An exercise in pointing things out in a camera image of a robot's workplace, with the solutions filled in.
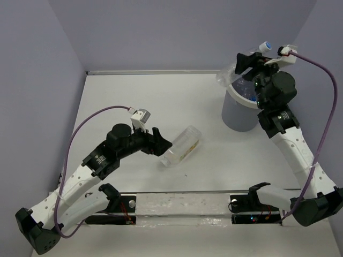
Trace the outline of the crushed clear bottle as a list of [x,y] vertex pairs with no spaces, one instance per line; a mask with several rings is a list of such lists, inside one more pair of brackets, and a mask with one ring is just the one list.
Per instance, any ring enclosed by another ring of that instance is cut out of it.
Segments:
[[[256,52],[265,54],[270,50],[272,50],[271,44],[268,41],[265,41],[257,47],[242,52],[242,54],[245,56],[253,55]],[[227,87],[231,83],[235,82],[237,79],[241,77],[242,73],[245,72],[245,70],[242,70],[240,68],[241,61],[239,59],[240,58],[237,54],[236,59],[234,61],[231,61],[229,65],[227,65],[225,68],[223,68],[216,74],[216,80],[222,87]]]

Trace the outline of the large ribbed clear bottle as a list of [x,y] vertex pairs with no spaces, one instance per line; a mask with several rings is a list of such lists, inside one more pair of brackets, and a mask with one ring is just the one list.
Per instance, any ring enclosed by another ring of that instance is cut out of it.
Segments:
[[173,145],[163,154],[160,162],[165,167],[180,164],[198,146],[201,137],[200,130],[188,126],[173,140]]

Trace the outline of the blue label bottle white cap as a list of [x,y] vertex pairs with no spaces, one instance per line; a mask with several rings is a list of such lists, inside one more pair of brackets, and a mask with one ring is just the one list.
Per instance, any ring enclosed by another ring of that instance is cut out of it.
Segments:
[[251,82],[238,82],[235,90],[245,99],[252,99],[255,97],[255,89]]

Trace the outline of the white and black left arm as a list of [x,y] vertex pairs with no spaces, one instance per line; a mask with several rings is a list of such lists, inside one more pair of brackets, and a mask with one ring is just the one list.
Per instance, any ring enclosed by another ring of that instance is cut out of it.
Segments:
[[57,189],[40,203],[21,208],[15,218],[20,232],[38,255],[50,251],[69,228],[98,211],[113,211],[120,204],[120,192],[103,184],[120,161],[136,152],[161,156],[173,144],[158,128],[149,133],[142,128],[116,124],[69,178],[62,178]]

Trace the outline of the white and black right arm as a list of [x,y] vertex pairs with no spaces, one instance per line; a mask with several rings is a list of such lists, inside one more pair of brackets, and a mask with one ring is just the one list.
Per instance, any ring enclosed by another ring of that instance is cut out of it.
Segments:
[[288,104],[296,96],[295,79],[280,68],[294,62],[292,50],[281,49],[279,58],[271,59],[259,52],[237,54],[235,73],[254,84],[259,123],[269,139],[279,148],[295,178],[300,193],[283,190],[262,182],[251,186],[246,195],[232,201],[234,214],[262,211],[271,206],[286,211],[302,226],[310,226],[335,215],[342,209],[342,189],[318,163],[318,153],[307,145],[300,124]]

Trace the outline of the grey bin with white rim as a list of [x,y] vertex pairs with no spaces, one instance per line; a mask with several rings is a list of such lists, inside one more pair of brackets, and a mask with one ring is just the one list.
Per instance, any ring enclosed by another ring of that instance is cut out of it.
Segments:
[[238,82],[247,81],[240,77],[225,87],[226,94],[221,117],[230,129],[238,132],[248,132],[257,126],[260,109],[257,107],[257,102],[245,99],[235,90]]

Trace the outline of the white foam strip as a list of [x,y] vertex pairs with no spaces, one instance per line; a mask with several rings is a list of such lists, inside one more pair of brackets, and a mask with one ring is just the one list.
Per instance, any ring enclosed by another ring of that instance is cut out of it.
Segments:
[[136,198],[139,226],[228,226],[228,193],[144,193]]

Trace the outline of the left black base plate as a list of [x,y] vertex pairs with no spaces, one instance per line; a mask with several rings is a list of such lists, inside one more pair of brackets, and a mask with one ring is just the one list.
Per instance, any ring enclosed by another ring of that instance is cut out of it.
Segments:
[[85,219],[88,225],[134,225],[136,223],[135,194],[121,194],[110,184],[103,184],[99,191],[106,195],[108,204],[102,211]]

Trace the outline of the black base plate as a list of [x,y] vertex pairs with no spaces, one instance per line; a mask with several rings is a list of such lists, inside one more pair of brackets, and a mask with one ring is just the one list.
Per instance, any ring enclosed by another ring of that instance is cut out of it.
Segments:
[[108,204],[102,211],[85,219],[88,225],[134,225],[136,223],[135,194],[121,194],[110,184],[103,184],[99,191],[106,195]]
[[282,225],[279,209],[260,203],[257,191],[269,186],[262,182],[251,186],[246,194],[230,196],[228,210],[231,212],[232,224],[280,224]]

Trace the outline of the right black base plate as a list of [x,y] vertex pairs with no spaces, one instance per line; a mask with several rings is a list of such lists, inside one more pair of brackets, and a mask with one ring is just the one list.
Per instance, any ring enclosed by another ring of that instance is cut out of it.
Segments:
[[280,224],[282,225],[279,209],[260,203],[257,191],[269,186],[262,182],[251,186],[246,194],[230,196],[228,210],[231,212],[232,224]]

